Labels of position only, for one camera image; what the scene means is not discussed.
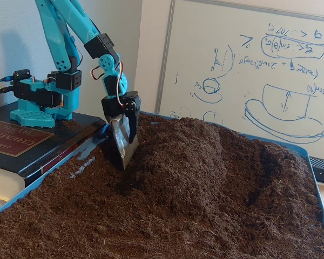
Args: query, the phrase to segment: plastic tray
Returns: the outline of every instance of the plastic tray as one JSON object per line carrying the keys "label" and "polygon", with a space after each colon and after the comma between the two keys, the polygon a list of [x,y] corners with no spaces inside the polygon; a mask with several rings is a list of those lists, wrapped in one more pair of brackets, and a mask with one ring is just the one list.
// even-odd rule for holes
{"label": "plastic tray", "polygon": [[[143,112],[143,114],[148,114],[148,115],[155,115],[155,116],[159,116],[159,117],[162,117],[162,118],[165,118],[165,119],[172,119],[170,117],[166,117],[166,116],[160,116],[160,115],[157,115],[157,114],[153,114],[153,113],[146,113],[146,112]],[[97,134],[93,139],[91,140],[88,140],[86,143],[84,143],[82,146],[80,146],[76,151],[74,151],[72,154],[70,154],[69,156],[67,156],[64,160],[62,160],[59,164],[55,165],[54,168],[52,168],[51,170],[49,170],[47,173],[45,173],[44,175],[42,175],[39,179],[37,179],[34,183],[32,183],[31,185],[29,185],[28,187],[26,187],[22,192],[20,192],[18,195],[16,195],[12,200],[10,200],[8,203],[6,203],[4,206],[2,206],[0,208],[0,212],[2,212],[3,210],[9,208],[14,202],[16,202],[18,199],[21,199],[25,196],[28,195],[29,192],[31,192],[32,190],[36,189],[38,186],[41,185],[41,183],[43,182],[43,180],[45,179],[45,177],[50,174],[54,169],[60,167],[61,165],[63,165],[69,158],[71,158],[72,156],[76,155],[76,154],[79,154],[81,153],[81,156],[80,156],[80,159],[84,159],[86,158],[90,152],[99,144],[101,143],[102,141],[104,141],[105,139],[100,139],[99,136],[101,136],[102,133],[104,133],[104,131],[107,129],[107,127],[105,127],[102,132],[100,134]],[[313,169],[312,169],[312,166],[311,166],[311,161],[309,159],[309,155],[307,153],[307,151],[302,148],[302,147],[299,147],[299,146],[296,146],[296,145],[293,145],[293,144],[288,144],[288,143],[284,143],[284,142],[280,142],[280,141],[275,141],[275,140],[271,140],[271,139],[265,139],[265,138],[260,138],[260,137],[256,137],[256,136],[252,136],[252,135],[247,135],[247,134],[244,134],[244,133],[239,133],[251,140],[253,139],[259,139],[261,141],[266,141],[266,142],[272,142],[272,143],[276,143],[278,145],[281,145],[281,146],[285,146],[286,148],[288,148],[293,154],[297,155],[297,156],[300,156],[300,157],[303,157],[306,159],[307,163],[309,164],[310,168],[311,168],[311,171],[312,171],[312,174],[313,174],[313,180],[315,182],[315,186],[316,186],[316,189],[317,189],[317,195],[318,195],[318,199],[319,199],[319,205],[320,205],[320,208],[322,209],[323,211],[323,224],[324,224],[324,205],[323,205],[323,200],[321,198],[321,195],[320,195],[320,192],[319,192],[319,188],[318,188],[318,184],[317,184],[317,181],[316,181],[316,178],[315,178],[315,175],[314,175],[314,172],[313,172]]]}

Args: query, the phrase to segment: metal scoop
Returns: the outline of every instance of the metal scoop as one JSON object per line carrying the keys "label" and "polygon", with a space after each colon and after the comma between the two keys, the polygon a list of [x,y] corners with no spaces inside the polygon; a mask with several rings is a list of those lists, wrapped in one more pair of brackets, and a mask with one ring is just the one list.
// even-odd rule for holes
{"label": "metal scoop", "polygon": [[138,137],[136,135],[130,144],[130,124],[125,114],[112,118],[110,124],[120,153],[121,162],[124,169],[126,169],[139,145]]}

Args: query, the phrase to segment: red wire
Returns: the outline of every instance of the red wire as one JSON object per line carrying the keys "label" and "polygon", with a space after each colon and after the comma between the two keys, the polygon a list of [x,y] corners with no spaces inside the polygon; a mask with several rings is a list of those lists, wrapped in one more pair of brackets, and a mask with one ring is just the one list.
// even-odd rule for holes
{"label": "red wire", "polygon": [[96,78],[96,77],[94,76],[93,72],[94,72],[94,70],[96,70],[96,69],[98,69],[98,68],[99,68],[99,66],[97,66],[97,67],[95,67],[94,69],[90,70],[90,75],[91,75],[92,79],[94,79],[94,80],[98,80],[98,79],[100,79],[102,76],[104,76],[104,73],[101,74],[98,78]]}

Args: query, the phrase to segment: handwritten diagram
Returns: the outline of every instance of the handwritten diagram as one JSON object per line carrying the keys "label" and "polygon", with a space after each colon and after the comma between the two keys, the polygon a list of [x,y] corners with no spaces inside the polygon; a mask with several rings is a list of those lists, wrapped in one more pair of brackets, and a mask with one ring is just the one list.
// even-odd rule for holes
{"label": "handwritten diagram", "polygon": [[187,108],[186,106],[181,107],[180,110],[178,112],[171,112],[169,114],[169,117],[173,118],[173,119],[180,119],[180,118],[184,118],[184,117],[189,117],[191,118],[192,116],[192,112],[189,108]]}
{"label": "handwritten diagram", "polygon": [[246,102],[245,116],[265,132],[294,144],[310,144],[324,137],[323,124],[307,116],[316,96],[265,85],[262,101]]}
{"label": "handwritten diagram", "polygon": [[215,49],[214,52],[214,64],[211,67],[214,77],[205,79],[202,85],[196,82],[190,93],[191,97],[196,97],[208,104],[217,104],[222,101],[222,95],[219,93],[221,89],[219,78],[226,76],[233,69],[235,59],[235,54],[229,45],[223,54],[222,61],[219,61],[219,50]]}
{"label": "handwritten diagram", "polygon": [[223,119],[217,112],[206,112],[203,115],[203,121],[223,125]]}

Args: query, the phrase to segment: brown soil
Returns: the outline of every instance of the brown soil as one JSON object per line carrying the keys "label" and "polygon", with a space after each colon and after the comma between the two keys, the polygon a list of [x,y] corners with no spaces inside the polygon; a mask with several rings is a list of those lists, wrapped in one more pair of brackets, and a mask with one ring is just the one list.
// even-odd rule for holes
{"label": "brown soil", "polygon": [[142,115],[139,140],[125,172],[106,144],[2,212],[0,258],[324,258],[305,160],[194,119]]}

